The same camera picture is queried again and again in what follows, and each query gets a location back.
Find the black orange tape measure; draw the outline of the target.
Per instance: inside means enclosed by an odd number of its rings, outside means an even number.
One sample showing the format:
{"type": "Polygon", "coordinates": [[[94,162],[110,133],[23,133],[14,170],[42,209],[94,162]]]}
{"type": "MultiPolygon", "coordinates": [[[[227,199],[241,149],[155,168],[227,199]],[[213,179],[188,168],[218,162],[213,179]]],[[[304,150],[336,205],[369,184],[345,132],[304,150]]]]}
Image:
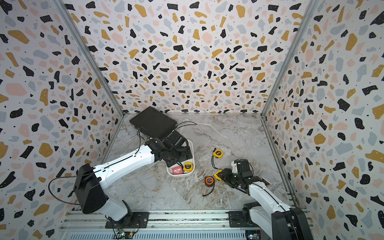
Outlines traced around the black orange tape measure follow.
{"type": "Polygon", "coordinates": [[[212,176],[208,176],[205,178],[205,186],[210,189],[210,192],[204,194],[203,197],[210,195],[215,188],[215,179],[212,176]]]}

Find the yellow 2m tape measure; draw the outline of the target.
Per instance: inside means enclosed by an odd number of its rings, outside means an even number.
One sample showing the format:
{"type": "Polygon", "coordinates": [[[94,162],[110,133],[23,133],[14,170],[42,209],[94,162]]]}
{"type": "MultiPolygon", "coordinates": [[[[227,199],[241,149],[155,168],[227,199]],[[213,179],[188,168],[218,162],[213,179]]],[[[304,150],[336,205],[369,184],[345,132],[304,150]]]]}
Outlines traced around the yellow 2m tape measure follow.
{"type": "Polygon", "coordinates": [[[214,148],[214,150],[213,150],[213,155],[212,155],[212,158],[211,158],[211,164],[212,164],[212,167],[214,168],[214,169],[217,169],[218,170],[218,168],[215,166],[215,159],[220,159],[220,158],[222,158],[223,157],[223,151],[222,150],[220,150],[220,149],[217,149],[217,148],[214,148]]]}

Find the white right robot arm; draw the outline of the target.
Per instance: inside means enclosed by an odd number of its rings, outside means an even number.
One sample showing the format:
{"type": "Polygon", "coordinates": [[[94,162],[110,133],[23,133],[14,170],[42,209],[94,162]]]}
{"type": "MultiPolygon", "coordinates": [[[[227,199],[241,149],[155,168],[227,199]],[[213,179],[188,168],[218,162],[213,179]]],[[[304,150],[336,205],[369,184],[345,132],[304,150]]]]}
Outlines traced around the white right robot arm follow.
{"type": "Polygon", "coordinates": [[[254,176],[248,160],[240,159],[217,173],[225,184],[252,197],[239,212],[229,212],[232,228],[258,227],[261,240],[312,240],[307,217],[300,208],[291,207],[275,196],[264,179],[254,176]]]}

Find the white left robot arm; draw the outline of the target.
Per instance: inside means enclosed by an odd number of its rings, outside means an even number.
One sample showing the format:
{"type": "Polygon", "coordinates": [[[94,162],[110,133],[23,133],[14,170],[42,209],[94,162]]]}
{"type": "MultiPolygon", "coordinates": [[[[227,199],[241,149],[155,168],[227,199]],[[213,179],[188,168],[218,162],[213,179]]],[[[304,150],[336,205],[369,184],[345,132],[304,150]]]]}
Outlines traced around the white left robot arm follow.
{"type": "Polygon", "coordinates": [[[78,170],[74,193],[83,214],[99,213],[114,222],[131,221],[132,211],[125,201],[118,201],[105,192],[110,185],[127,174],[157,161],[164,161],[168,168],[194,162],[194,145],[177,131],[165,139],[152,138],[137,150],[113,161],[95,167],[85,164],[78,170]]]}

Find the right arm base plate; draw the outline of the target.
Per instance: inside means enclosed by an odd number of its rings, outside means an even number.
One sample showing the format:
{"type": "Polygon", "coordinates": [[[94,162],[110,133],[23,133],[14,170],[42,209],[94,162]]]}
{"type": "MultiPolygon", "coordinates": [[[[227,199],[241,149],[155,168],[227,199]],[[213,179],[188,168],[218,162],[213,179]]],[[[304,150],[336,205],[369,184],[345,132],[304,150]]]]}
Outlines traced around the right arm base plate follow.
{"type": "Polygon", "coordinates": [[[241,211],[229,211],[229,224],[231,228],[243,228],[243,227],[258,227],[257,224],[252,222],[250,210],[254,207],[260,207],[258,202],[252,202],[244,204],[241,211]]]}

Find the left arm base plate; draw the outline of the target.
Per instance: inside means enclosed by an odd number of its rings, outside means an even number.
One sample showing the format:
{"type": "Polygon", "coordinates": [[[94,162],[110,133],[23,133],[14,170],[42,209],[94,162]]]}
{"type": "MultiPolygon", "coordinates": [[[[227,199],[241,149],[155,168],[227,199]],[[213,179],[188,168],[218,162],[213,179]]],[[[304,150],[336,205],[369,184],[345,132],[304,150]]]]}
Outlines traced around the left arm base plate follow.
{"type": "Polygon", "coordinates": [[[148,224],[149,212],[132,212],[128,213],[121,220],[115,221],[108,218],[106,229],[145,229],[148,224]]]}

